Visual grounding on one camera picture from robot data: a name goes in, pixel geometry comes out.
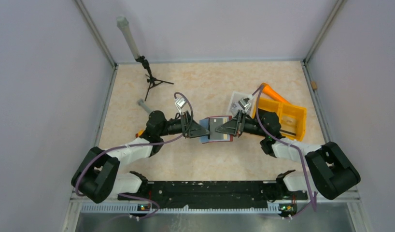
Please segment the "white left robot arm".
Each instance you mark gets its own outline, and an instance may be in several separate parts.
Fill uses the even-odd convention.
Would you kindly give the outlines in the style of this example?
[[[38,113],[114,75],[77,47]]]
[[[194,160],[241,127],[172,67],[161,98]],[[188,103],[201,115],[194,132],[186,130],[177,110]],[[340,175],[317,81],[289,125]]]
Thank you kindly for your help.
[[[141,175],[130,173],[129,183],[115,186],[120,168],[157,154],[166,144],[162,136],[198,138],[209,134],[210,131],[194,121],[188,111],[170,120],[163,112],[152,111],[145,130],[132,142],[106,150],[97,146],[91,148],[73,175],[71,185],[76,195],[88,197],[95,203],[115,193],[136,193],[142,185]]]

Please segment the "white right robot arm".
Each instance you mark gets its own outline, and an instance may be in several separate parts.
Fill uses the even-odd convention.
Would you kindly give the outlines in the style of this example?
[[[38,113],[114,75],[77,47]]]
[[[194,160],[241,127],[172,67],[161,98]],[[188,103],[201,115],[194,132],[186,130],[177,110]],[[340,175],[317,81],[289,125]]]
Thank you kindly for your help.
[[[361,176],[335,142],[311,145],[284,137],[275,112],[259,110],[254,118],[238,111],[216,132],[239,137],[243,133],[263,136],[260,146],[271,157],[299,162],[301,171],[288,171],[282,181],[288,191],[318,192],[329,200],[356,186]]]

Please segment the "red card holder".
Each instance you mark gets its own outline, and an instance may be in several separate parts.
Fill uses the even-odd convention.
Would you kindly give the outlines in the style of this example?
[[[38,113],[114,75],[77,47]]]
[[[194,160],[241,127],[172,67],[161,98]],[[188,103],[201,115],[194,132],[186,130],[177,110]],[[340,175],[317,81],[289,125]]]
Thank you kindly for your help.
[[[210,134],[206,136],[202,136],[199,138],[199,141],[202,144],[207,143],[217,143],[217,142],[232,142],[233,137],[229,134],[216,132],[215,129],[218,126],[223,125],[232,119],[232,116],[211,116],[199,121],[199,124],[207,129]]]

